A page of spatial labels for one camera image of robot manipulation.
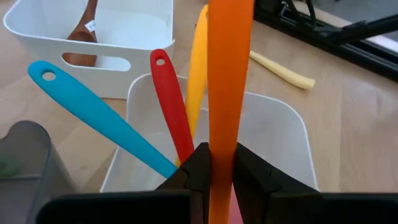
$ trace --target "silicone spatula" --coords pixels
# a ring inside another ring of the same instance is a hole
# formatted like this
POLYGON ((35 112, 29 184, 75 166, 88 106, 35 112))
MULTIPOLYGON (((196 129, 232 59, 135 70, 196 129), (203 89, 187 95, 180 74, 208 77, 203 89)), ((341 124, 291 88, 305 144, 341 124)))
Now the silicone spatula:
POLYGON ((164 50, 156 49, 152 51, 150 54, 150 70, 178 158, 184 163, 193 153, 193 142, 180 85, 172 62, 164 50))
MULTIPOLYGON (((205 93, 207 80, 207 10, 208 6, 203 6, 193 36, 187 97, 185 99, 185 111, 187 112, 192 138, 195 136, 200 103, 205 93)), ((176 160, 175 164, 179 166, 180 161, 176 160)))
POLYGON ((141 137, 117 112, 68 73, 44 61, 32 63, 28 73, 59 105, 164 177, 169 178, 177 170, 172 162, 141 137), (52 80, 44 78, 47 72, 53 73, 52 80))
POLYGON ((252 20, 253 0, 209 0, 210 224, 228 223, 252 20))

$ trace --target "white plastic bin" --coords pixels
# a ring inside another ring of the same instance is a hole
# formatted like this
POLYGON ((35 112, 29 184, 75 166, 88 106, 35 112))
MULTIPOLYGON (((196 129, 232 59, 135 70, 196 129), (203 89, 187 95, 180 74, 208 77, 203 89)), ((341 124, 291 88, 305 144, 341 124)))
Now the white plastic bin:
POLYGON ((3 23, 39 59, 60 67, 98 96, 126 98, 131 82, 149 73, 151 50, 173 54, 173 0, 100 0, 98 43, 66 40, 87 0, 18 0, 3 23), (98 55, 96 66, 67 64, 65 52, 98 55))
MULTIPOLYGON (((187 79, 178 78, 185 95, 187 79)), ((162 114, 150 74, 136 79, 127 98, 127 121, 168 159, 177 153, 162 114)), ((194 145, 208 142, 207 96, 204 96, 194 145)), ((286 103, 245 92, 239 142, 302 183, 318 189, 307 130, 300 115, 286 103)), ((127 151, 118 148, 102 192, 153 190, 165 180, 127 151)))

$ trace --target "label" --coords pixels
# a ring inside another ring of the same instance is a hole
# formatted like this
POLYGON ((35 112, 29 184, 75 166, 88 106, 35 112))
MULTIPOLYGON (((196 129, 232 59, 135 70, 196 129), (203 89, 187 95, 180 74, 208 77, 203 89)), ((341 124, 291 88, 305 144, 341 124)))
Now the label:
POLYGON ((87 22, 85 24, 85 27, 86 27, 86 29, 88 29, 89 32, 93 32, 95 30, 95 25, 96 25, 95 21, 92 20, 92 21, 87 22))

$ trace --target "wooden surface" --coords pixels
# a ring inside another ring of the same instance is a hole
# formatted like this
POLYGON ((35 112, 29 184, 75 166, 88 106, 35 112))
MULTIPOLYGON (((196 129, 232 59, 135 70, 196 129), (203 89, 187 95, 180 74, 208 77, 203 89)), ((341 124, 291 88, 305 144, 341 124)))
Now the wooden surface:
MULTIPOLYGON (((173 62, 183 76, 187 76, 195 22, 204 3, 175 0, 173 62)), ((2 14, 11 4, 0 1, 2 14)), ((30 80, 26 69, 33 58, 3 27, 0 39, 0 135, 18 120, 40 123, 80 190, 98 191, 116 146, 30 80)), ((278 98, 300 113, 322 191, 398 189, 398 84, 258 22, 253 24, 251 48, 316 80, 312 91, 303 91, 249 61, 246 90, 278 98)), ((106 102, 124 116, 124 100, 106 102)))

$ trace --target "hanging hole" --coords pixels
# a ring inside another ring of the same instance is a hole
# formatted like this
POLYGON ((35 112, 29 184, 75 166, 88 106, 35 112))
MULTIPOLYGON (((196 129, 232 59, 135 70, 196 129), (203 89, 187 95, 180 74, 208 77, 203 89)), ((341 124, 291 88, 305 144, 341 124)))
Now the hanging hole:
POLYGON ((42 77, 45 81, 52 81, 55 79, 55 74, 53 72, 45 72, 42 77))
POLYGON ((159 59, 156 60, 156 64, 157 65, 164 65, 164 60, 159 58, 159 59))
POLYGON ((131 68, 130 62, 122 57, 67 52, 62 54, 61 59, 75 68, 102 68, 120 72, 126 72, 131 68))

